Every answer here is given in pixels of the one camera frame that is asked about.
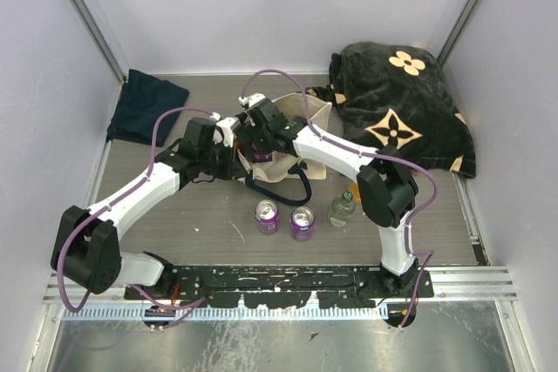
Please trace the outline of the purple soda can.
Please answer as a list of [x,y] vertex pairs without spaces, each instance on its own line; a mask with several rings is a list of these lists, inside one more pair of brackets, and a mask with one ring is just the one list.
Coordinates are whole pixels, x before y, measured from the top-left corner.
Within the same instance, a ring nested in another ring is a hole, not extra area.
[[272,200],[261,200],[255,206],[255,220],[261,233],[277,233],[280,226],[279,209]]
[[271,153],[254,152],[254,162],[255,163],[265,163],[272,160]]
[[315,215],[307,206],[293,210],[289,217],[291,237],[297,241],[309,240],[314,232]]

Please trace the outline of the beige canvas tote bag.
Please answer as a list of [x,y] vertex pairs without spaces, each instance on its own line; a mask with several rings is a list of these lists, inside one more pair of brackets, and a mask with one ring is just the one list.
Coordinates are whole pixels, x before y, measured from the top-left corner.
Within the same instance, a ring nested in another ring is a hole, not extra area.
[[[282,137],[286,140],[288,152],[273,152],[272,160],[265,163],[248,161],[240,151],[235,129],[235,140],[238,145],[238,157],[246,176],[242,182],[251,190],[263,196],[283,203],[287,206],[303,206],[312,197],[310,182],[313,179],[326,177],[325,165],[311,159],[300,148],[305,141],[319,140],[319,132],[328,128],[332,103],[320,98],[302,93],[290,93],[271,100],[288,120],[281,129]],[[240,123],[244,120],[243,113],[237,116]],[[302,182],[305,196],[301,199],[290,199],[268,189],[268,185],[277,184],[287,178],[297,178]]]

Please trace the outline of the orange juice bottle green label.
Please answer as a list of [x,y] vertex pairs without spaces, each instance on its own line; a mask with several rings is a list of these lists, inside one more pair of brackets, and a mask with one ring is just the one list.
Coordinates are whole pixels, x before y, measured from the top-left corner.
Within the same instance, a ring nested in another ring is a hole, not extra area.
[[354,198],[355,202],[357,204],[360,204],[362,202],[362,200],[361,200],[361,196],[360,196],[360,192],[359,192],[359,188],[358,188],[357,183],[351,183],[350,186],[349,186],[349,191],[353,195],[353,198]]

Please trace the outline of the clear bottle green cap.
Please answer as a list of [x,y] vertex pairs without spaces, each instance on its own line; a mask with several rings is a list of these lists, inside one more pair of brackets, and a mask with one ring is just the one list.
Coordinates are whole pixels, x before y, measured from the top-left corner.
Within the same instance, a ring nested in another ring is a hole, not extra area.
[[336,196],[328,209],[328,219],[334,227],[344,227],[356,211],[357,202],[353,193],[345,191]]

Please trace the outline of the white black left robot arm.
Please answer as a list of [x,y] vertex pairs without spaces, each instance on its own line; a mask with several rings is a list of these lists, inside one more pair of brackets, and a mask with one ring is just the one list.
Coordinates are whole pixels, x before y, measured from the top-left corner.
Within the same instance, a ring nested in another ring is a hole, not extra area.
[[171,265],[148,252],[124,253],[119,243],[136,221],[201,175],[232,179],[239,124],[234,117],[192,118],[183,137],[135,180],[88,208],[65,210],[51,256],[58,279],[92,294],[115,285],[141,285],[153,298],[167,298],[174,290]]

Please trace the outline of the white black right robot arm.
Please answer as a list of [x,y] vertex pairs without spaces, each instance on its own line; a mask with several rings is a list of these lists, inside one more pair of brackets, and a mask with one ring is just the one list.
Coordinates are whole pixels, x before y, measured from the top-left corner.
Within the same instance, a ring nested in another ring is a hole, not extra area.
[[239,100],[243,113],[235,136],[247,186],[297,176],[308,185],[331,169],[356,182],[364,214],[378,226],[380,269],[387,294],[406,294],[418,274],[410,245],[410,218],[418,186],[407,161],[390,145],[377,150],[327,132],[331,105],[289,94],[271,100],[260,93]]

